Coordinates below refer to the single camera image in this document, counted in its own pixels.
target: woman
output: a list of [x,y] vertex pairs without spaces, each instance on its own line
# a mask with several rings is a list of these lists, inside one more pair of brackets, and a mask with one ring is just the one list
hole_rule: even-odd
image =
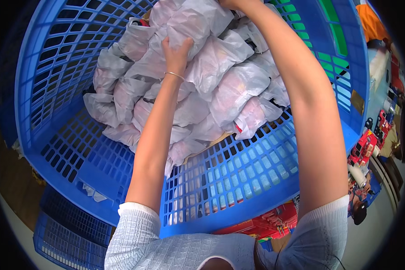
[[346,151],[333,89],[297,34],[260,0],[220,0],[243,11],[263,34],[291,100],[300,174],[299,223],[279,255],[243,234],[159,239],[159,208],[178,88],[193,42],[162,42],[167,70],[139,140],[132,181],[108,247],[105,269],[332,269],[347,232]]

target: person's left hand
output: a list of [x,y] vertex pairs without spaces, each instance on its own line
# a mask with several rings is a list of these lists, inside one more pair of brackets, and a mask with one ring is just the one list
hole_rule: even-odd
[[162,41],[162,48],[165,54],[165,60],[167,62],[166,72],[176,73],[180,76],[184,75],[184,70],[187,64],[187,54],[190,48],[194,45],[194,40],[186,38],[183,44],[177,50],[170,48],[170,38],[166,37]]

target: short sleeve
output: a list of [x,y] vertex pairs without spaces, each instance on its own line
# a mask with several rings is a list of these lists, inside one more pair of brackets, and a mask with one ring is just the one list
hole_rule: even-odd
[[149,207],[126,202],[118,212],[120,220],[108,245],[105,269],[135,267],[144,255],[144,247],[159,239],[161,222]]
[[335,269],[347,237],[349,196],[305,214],[279,255],[282,269]]

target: wrapped package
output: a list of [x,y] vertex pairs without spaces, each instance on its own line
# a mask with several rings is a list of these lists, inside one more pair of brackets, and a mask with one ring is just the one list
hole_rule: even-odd
[[166,162],[166,164],[165,164],[165,176],[166,176],[167,178],[170,177],[171,171],[173,170],[173,166],[174,166],[174,165],[173,165],[173,160],[171,160],[171,158],[168,157],[167,162]]
[[[153,104],[145,102],[143,99],[138,100],[138,102],[135,104],[133,109],[134,117],[132,118],[132,124],[141,133],[146,125],[152,108]],[[187,128],[173,126],[171,130],[170,144],[183,140],[189,136],[190,132],[191,131]]]
[[190,124],[197,124],[204,120],[209,113],[207,102],[193,92],[177,104],[173,125],[186,127]]
[[185,127],[173,126],[171,129],[170,144],[180,142],[189,137],[191,131]]
[[140,75],[135,78],[128,78],[126,74],[119,79],[114,88],[114,102],[117,117],[121,124],[131,123],[135,102],[140,99],[140,96],[145,95],[156,81],[153,78]]
[[232,12],[222,8],[216,0],[187,0],[167,22],[170,47],[177,48],[191,37],[193,46],[188,54],[188,61],[191,61],[210,33],[220,35],[233,17]]
[[113,141],[121,142],[129,147],[134,147],[141,137],[140,131],[133,124],[119,125],[116,128],[107,127],[102,134]]
[[212,100],[213,90],[228,69],[254,54],[234,31],[228,30],[222,39],[208,37],[204,47],[186,69],[185,80],[193,83],[200,97],[206,101]]
[[146,125],[147,119],[149,118],[152,108],[153,104],[145,102],[143,99],[140,99],[135,103],[135,106],[133,108],[132,124],[141,133],[142,129]]
[[149,48],[146,54],[129,69],[127,77],[137,75],[162,79],[167,70],[165,54],[162,49],[162,41],[167,36],[167,25],[162,26],[156,31],[148,42]]
[[267,122],[265,118],[259,99],[257,97],[249,99],[246,105],[244,105],[243,110],[234,119],[240,132],[235,136],[235,139],[244,140],[252,138],[258,128]]
[[87,192],[88,197],[93,197],[95,202],[102,202],[103,200],[106,200],[107,197],[103,196],[99,192],[95,191],[91,186],[87,185],[86,183],[82,183],[82,189],[85,189]]
[[254,42],[256,48],[255,52],[257,54],[263,53],[269,49],[269,46],[267,45],[266,40],[264,39],[263,35],[257,28],[257,26],[253,22],[248,22],[247,26],[249,28],[251,35],[251,39]]
[[93,119],[111,127],[119,125],[112,94],[88,93],[83,96],[83,100],[88,114]]
[[259,102],[261,103],[261,109],[263,110],[267,121],[275,121],[282,115],[283,111],[265,98],[259,97]]
[[232,122],[246,102],[259,95],[270,84],[268,73],[252,63],[230,68],[213,92],[210,112],[218,126]]
[[[144,95],[144,101],[154,103],[156,100],[156,97],[158,96],[159,91],[161,90],[161,85],[162,85],[162,83],[153,84],[151,86],[150,90],[148,90],[146,92],[146,94]],[[177,102],[180,102],[183,99],[185,99],[185,97],[187,97],[190,94],[192,88],[193,88],[192,92],[194,92],[195,86],[192,83],[183,82],[180,85],[180,88],[178,89]]]
[[184,139],[171,146],[168,156],[171,158],[173,165],[180,166],[189,155],[199,153],[204,149],[205,146],[203,144],[193,139]]
[[101,50],[93,76],[93,85],[98,94],[113,94],[116,80],[124,75],[133,62],[114,43],[109,49]]
[[125,56],[136,62],[147,52],[149,40],[155,34],[156,28],[133,25],[133,21],[132,18],[129,20],[118,46]]
[[269,87],[260,94],[260,97],[266,100],[275,99],[275,103],[280,106],[290,105],[288,92],[281,76],[272,80]]
[[273,60],[272,53],[270,50],[263,52],[262,54],[254,54],[249,57],[246,62],[255,64],[257,67],[262,68],[267,71],[271,79],[279,77],[279,70],[276,67],[275,61]]
[[212,142],[223,135],[224,131],[215,122],[215,119],[209,114],[204,120],[193,125],[189,139]]
[[185,0],[159,0],[150,11],[150,26],[161,28],[181,8]]

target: blue plastic basket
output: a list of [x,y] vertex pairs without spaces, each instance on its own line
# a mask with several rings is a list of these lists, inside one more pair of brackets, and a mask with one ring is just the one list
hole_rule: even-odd
[[[134,154],[101,134],[81,92],[97,57],[123,34],[130,16],[155,0],[41,1],[27,29],[16,76],[16,122],[27,160],[51,186],[88,213],[117,225]],[[367,110],[366,43],[350,0],[277,0],[276,8],[310,47],[333,83],[347,149],[357,142]],[[358,112],[352,95],[364,100]],[[313,119],[310,112],[309,121]],[[165,180],[161,237],[211,232],[267,212],[298,191],[291,113],[254,138],[223,140]],[[87,184],[107,197],[95,202]]]
[[39,213],[33,242],[36,252],[65,269],[104,268],[106,247],[73,233],[44,212]]
[[40,208],[73,233],[95,244],[108,246],[112,226],[81,210],[49,185],[43,192]]

